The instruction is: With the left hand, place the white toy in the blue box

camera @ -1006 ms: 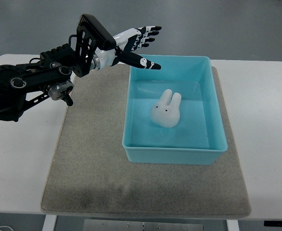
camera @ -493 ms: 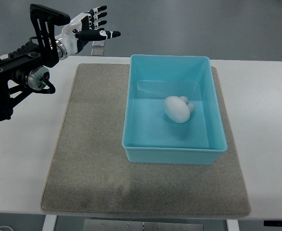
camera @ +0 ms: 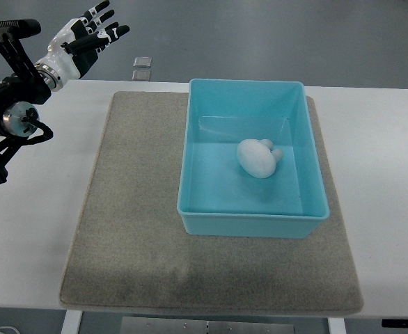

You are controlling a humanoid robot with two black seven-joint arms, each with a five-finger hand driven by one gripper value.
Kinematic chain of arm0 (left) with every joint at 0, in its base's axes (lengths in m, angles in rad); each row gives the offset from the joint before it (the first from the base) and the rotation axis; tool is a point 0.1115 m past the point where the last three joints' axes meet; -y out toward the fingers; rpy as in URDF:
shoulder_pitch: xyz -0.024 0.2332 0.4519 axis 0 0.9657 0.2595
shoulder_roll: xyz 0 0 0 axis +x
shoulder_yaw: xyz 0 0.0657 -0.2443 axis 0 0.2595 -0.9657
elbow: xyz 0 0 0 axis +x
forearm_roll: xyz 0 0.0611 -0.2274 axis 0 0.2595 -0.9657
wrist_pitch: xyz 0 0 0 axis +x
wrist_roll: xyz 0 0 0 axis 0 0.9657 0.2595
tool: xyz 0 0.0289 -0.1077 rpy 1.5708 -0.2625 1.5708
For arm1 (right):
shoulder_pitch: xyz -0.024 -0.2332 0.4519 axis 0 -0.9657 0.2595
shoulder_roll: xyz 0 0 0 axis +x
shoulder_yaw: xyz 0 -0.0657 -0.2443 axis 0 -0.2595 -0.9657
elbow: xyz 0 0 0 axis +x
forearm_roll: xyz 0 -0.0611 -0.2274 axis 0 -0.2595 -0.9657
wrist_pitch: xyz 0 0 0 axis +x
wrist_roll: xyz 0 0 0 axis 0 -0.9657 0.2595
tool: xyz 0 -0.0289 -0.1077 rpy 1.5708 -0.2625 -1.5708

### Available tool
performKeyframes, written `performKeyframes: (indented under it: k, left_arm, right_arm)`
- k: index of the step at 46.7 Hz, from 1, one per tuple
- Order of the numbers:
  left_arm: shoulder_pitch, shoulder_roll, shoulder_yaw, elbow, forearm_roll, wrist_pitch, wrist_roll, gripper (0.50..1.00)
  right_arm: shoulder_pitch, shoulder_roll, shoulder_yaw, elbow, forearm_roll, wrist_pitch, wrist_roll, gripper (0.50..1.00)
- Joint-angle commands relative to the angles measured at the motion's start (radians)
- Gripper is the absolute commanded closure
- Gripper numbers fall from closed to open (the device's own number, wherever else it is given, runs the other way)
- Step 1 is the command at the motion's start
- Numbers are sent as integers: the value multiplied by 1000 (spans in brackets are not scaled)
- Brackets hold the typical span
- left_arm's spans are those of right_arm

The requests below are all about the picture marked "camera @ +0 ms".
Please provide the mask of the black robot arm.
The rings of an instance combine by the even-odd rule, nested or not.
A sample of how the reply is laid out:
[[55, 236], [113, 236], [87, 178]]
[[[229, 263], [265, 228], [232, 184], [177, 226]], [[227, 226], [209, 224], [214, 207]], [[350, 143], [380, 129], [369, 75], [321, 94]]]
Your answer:
[[34, 64], [20, 42], [40, 31], [40, 23], [34, 19], [0, 21], [0, 54], [13, 71], [0, 81], [0, 185], [8, 177], [7, 163], [21, 147], [43, 143], [54, 136], [40, 121], [36, 107], [67, 80], [57, 67]]

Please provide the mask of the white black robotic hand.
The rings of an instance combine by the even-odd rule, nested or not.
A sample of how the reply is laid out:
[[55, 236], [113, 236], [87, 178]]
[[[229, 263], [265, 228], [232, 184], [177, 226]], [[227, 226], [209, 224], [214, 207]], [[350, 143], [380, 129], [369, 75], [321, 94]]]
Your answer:
[[36, 69], [52, 90], [71, 79], [82, 78], [95, 64], [99, 53], [130, 32], [127, 25], [110, 23], [114, 10], [101, 1], [79, 17], [71, 19], [51, 40], [47, 54]]

